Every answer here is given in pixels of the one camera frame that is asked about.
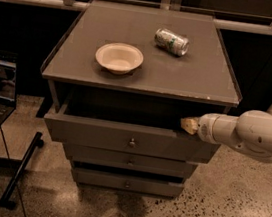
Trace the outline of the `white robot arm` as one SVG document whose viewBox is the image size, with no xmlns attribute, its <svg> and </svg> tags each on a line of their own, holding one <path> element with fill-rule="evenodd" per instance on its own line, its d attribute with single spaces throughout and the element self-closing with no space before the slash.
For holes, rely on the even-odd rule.
<svg viewBox="0 0 272 217">
<path fill-rule="evenodd" d="M 180 126 L 206 143 L 226 145 L 255 160 L 272 163 L 272 105 L 267 111 L 249 110 L 238 117 L 215 113 L 184 117 Z"/>
</svg>

